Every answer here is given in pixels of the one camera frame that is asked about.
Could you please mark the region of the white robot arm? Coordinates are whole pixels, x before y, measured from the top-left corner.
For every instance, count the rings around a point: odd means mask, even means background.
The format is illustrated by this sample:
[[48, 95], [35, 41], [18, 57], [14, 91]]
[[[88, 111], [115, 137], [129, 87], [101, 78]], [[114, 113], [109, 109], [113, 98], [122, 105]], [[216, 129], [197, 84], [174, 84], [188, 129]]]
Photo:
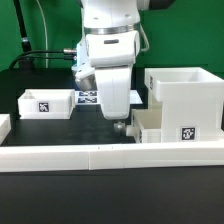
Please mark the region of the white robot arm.
[[114, 122], [116, 131], [124, 131], [133, 65], [139, 53], [149, 50], [139, 12], [167, 9], [175, 0], [77, 1], [82, 38], [72, 67], [75, 82], [83, 91], [97, 90], [104, 118]]

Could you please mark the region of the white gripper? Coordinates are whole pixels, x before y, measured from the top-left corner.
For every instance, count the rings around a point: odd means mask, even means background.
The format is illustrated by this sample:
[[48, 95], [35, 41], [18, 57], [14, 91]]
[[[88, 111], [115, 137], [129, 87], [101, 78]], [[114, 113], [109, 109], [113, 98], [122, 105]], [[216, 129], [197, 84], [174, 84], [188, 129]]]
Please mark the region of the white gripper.
[[[106, 119], [119, 120], [129, 116], [131, 75], [131, 66], [95, 69], [99, 102]], [[126, 132], [123, 121], [116, 121], [113, 126], [118, 134]]]

